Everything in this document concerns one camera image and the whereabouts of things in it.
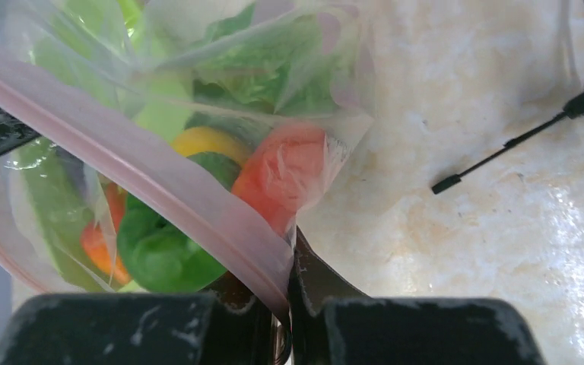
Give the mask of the yellow toy lemon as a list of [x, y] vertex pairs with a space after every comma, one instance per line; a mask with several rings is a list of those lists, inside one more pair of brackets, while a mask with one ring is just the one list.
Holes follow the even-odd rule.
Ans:
[[241, 167], [252, 154], [248, 146], [238, 138], [207, 126], [185, 129], [174, 138], [171, 147], [184, 157], [205, 152], [221, 154]]

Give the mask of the orange toy carrot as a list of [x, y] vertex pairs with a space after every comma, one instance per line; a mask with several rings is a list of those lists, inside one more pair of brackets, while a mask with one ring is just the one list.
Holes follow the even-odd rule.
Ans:
[[[319, 184], [325, 148], [326, 134], [322, 129], [313, 125], [284, 125], [271, 132], [242, 167], [213, 152], [187, 158], [250, 205], [277, 234], [284, 235]], [[144, 288], [134, 282], [116, 246], [127, 195], [116, 184], [109, 183], [105, 188], [109, 207], [102, 220], [85, 226], [80, 242], [97, 268], [123, 288], [135, 291]]]

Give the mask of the clear zip top bag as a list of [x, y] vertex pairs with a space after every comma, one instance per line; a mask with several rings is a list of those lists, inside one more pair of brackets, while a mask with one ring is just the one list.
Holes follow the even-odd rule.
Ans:
[[[109, 207], [105, 188], [114, 183], [199, 244], [278, 318], [287, 318], [297, 216], [321, 200], [373, 122], [369, 3], [338, 1], [360, 11], [362, 30], [350, 98], [333, 114], [196, 116], [153, 128], [31, 63], [33, 39], [24, 19], [11, 12], [14, 2], [0, 1], [0, 108], [40, 137], [0, 156], [0, 263], [43, 292], [131, 291], [97, 268], [80, 242], [85, 226], [103, 219]], [[319, 184], [284, 235], [206, 169], [171, 147], [185, 129], [207, 126], [235, 135], [255, 152], [284, 125], [313, 125], [326, 134]]]

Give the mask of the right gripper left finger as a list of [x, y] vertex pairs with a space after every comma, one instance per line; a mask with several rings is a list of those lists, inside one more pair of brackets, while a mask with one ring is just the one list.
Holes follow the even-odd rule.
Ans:
[[270, 310], [232, 274], [201, 290], [215, 298], [202, 364], [273, 364], [275, 339]]

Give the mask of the green toy pepper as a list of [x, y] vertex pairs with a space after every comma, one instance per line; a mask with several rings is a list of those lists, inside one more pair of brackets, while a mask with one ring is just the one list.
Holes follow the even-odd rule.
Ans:
[[199, 244], [132, 194], [125, 200], [116, 246], [134, 282], [150, 292], [195, 292], [227, 272]]

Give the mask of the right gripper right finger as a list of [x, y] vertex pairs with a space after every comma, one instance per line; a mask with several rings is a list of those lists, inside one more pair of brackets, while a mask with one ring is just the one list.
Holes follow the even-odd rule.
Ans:
[[330, 364], [332, 324], [325, 317], [325, 305], [365, 296], [319, 257], [298, 227], [288, 282], [293, 363]]

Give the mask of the green toy lettuce leaf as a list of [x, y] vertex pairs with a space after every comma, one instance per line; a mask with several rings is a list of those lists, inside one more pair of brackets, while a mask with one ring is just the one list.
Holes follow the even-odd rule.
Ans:
[[338, 1], [17, 1], [31, 63], [139, 125], [327, 116], [357, 77]]

